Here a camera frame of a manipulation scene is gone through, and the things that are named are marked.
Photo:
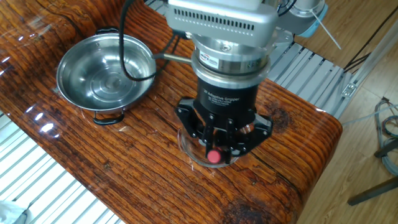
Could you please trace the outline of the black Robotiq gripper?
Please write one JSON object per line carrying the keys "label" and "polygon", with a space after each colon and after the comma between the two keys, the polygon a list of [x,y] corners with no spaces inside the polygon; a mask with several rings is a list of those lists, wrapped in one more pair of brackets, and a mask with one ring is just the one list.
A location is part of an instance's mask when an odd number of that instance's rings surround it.
{"label": "black Robotiq gripper", "polygon": [[[206,150],[213,149],[213,132],[225,129],[231,156],[245,156],[272,135],[273,120],[256,114],[258,86],[229,89],[198,79],[197,97],[182,98],[175,113],[192,138],[201,139]],[[253,129],[241,133],[238,128],[253,122]]]}

